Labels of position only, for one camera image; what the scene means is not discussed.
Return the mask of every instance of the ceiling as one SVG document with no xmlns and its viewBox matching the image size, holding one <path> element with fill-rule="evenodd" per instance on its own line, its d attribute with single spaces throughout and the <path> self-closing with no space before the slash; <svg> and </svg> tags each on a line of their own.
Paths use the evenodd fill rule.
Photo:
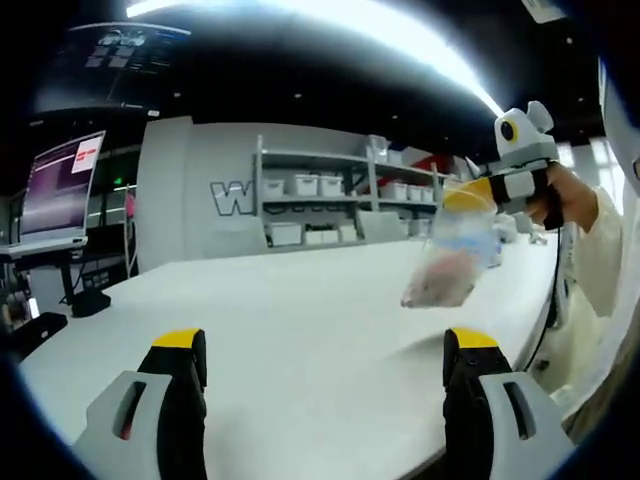
<svg viewBox="0 0 640 480">
<path fill-rule="evenodd" d="M 122 21 L 123 3 L 82 1 L 68 25 Z M 538 25 L 519 0 L 387 3 L 434 26 L 503 109 L 526 108 L 527 101 L 537 99 L 555 119 L 557 140 L 581 143 L 602 133 L 596 56 L 569 20 Z M 11 175 L 0 180 L 0 194 L 24 186 L 38 151 L 94 127 L 107 128 L 115 148 L 140 143 L 149 109 L 162 117 L 192 115 L 195 122 L 277 122 L 376 133 L 396 144 L 470 156 L 479 163 L 496 159 L 495 117 L 482 102 L 376 42 L 299 15 L 265 11 L 175 8 L 135 20 L 192 35 L 158 47 L 166 65 L 144 77 L 118 76 L 114 69 L 88 75 L 67 60 L 35 65 L 40 81 L 19 110 L 28 118 L 0 137 L 2 158 L 12 164 Z M 72 32 L 61 45 L 84 55 L 95 47 L 95 35 Z M 46 53 L 70 58 L 55 55 L 62 50 Z M 102 101 L 104 92 L 109 102 Z M 40 102 L 40 110 L 64 111 L 36 113 L 32 105 L 43 96 L 55 101 Z M 144 108 L 123 108 L 124 103 Z M 16 139 L 29 147 L 20 143 L 17 148 Z"/>
</svg>

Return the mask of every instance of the window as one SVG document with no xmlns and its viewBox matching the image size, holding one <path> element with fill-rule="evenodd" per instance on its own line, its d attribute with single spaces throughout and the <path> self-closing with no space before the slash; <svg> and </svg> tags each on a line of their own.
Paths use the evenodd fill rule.
<svg viewBox="0 0 640 480">
<path fill-rule="evenodd" d="M 575 166 L 573 160 L 573 150 L 571 149 L 571 145 L 569 143 L 559 143 L 558 144 L 558 156 L 560 157 L 560 164 L 565 167 L 572 169 Z"/>
<path fill-rule="evenodd" d="M 618 165 L 609 142 L 605 138 L 594 138 L 590 143 L 598 167 L 600 186 L 609 194 L 618 212 L 623 213 L 624 172 Z"/>
</svg>

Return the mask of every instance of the white box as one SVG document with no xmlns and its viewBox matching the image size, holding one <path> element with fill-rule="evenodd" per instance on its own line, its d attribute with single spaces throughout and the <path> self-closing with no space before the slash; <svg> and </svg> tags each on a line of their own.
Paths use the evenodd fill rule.
<svg viewBox="0 0 640 480">
<path fill-rule="evenodd" d="M 264 198 L 280 198 L 284 195 L 283 179 L 262 179 L 262 193 Z"/>
<path fill-rule="evenodd" d="M 433 188 L 420 187 L 422 190 L 422 203 L 433 203 Z"/>
<path fill-rule="evenodd" d="M 304 243 L 306 245 L 320 245 L 322 243 L 321 231 L 304 232 Z"/>
<path fill-rule="evenodd" d="M 337 230 L 323 230 L 321 233 L 322 243 L 338 243 L 340 241 Z"/>
<path fill-rule="evenodd" d="M 402 152 L 387 150 L 387 161 L 390 165 L 402 166 Z"/>
<path fill-rule="evenodd" d="M 273 222 L 267 225 L 274 247 L 300 245 L 302 243 L 302 225 L 295 222 Z"/>
<path fill-rule="evenodd" d="M 410 233 L 411 220 L 401 218 L 400 224 L 402 225 L 402 231 L 408 237 Z"/>
<path fill-rule="evenodd" d="M 355 242 L 358 239 L 356 227 L 353 225 L 341 225 L 338 227 L 341 242 Z"/>
<path fill-rule="evenodd" d="M 422 187 L 418 185 L 407 186 L 407 197 L 412 202 L 422 202 Z"/>
<path fill-rule="evenodd" d="M 380 189 L 380 196 L 391 200 L 406 200 L 407 185 L 400 182 L 391 182 Z"/>
<path fill-rule="evenodd" d="M 318 196 L 318 175 L 295 174 L 291 178 L 289 193 L 300 197 Z"/>
<path fill-rule="evenodd" d="M 342 177 L 320 175 L 320 195 L 323 197 L 341 197 Z"/>
<path fill-rule="evenodd" d="M 413 236 L 428 237 L 431 231 L 431 220 L 427 218 L 411 220 L 409 230 Z"/>
</svg>

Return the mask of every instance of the black cable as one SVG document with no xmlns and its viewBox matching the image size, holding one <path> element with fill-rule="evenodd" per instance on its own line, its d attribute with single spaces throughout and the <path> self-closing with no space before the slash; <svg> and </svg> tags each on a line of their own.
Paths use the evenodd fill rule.
<svg viewBox="0 0 640 480">
<path fill-rule="evenodd" d="M 557 288 L 557 284 L 558 284 L 558 275 L 560 272 L 560 244 L 561 244 L 561 232 L 560 232 L 560 228 L 558 228 L 558 245 L 557 245 L 557 251 L 556 251 L 556 268 L 553 274 L 553 294 L 551 295 L 551 303 L 549 305 L 549 314 L 547 315 L 547 320 L 545 321 L 544 324 L 544 329 L 542 330 L 542 333 L 540 334 L 540 339 L 538 340 L 538 344 L 536 345 L 535 350 L 533 351 L 533 355 L 531 355 L 531 358 L 529 359 L 529 361 L 527 362 L 527 365 L 524 367 L 523 371 L 526 372 L 527 370 L 529 370 L 529 367 L 531 367 L 531 364 L 533 363 L 533 361 L 536 358 L 536 355 L 538 354 L 538 350 L 540 350 L 540 346 L 542 345 L 542 342 L 544 340 L 544 336 L 547 333 L 547 330 L 549 329 L 550 326 L 552 326 L 555 321 L 556 318 L 558 317 L 558 299 L 556 298 L 556 288 Z"/>
<path fill-rule="evenodd" d="M 82 278 L 82 272 L 84 272 L 84 267 L 87 264 L 87 260 L 85 260 L 82 263 L 82 266 L 80 267 L 80 271 L 78 272 L 78 278 L 76 278 L 76 283 L 73 284 L 73 291 L 76 291 L 76 287 L 78 286 L 78 284 L 80 283 L 80 279 Z M 58 302 L 58 305 L 64 303 L 65 305 L 69 305 L 69 303 L 67 302 L 67 294 L 65 293 L 64 296 L 60 299 L 60 301 Z"/>
</svg>

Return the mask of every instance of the white table surface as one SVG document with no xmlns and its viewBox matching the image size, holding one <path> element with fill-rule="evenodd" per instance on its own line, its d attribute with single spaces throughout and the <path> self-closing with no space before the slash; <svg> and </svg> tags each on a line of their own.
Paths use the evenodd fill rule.
<svg viewBox="0 0 640 480">
<path fill-rule="evenodd" d="M 87 406 L 154 338 L 200 327 L 209 478 L 395 479 L 444 448 L 444 331 L 480 329 L 522 362 L 555 242 L 520 236 L 453 309 L 400 307 L 418 241 L 172 263 L 110 288 L 109 309 L 71 319 L 21 369 L 71 444 Z"/>
</svg>

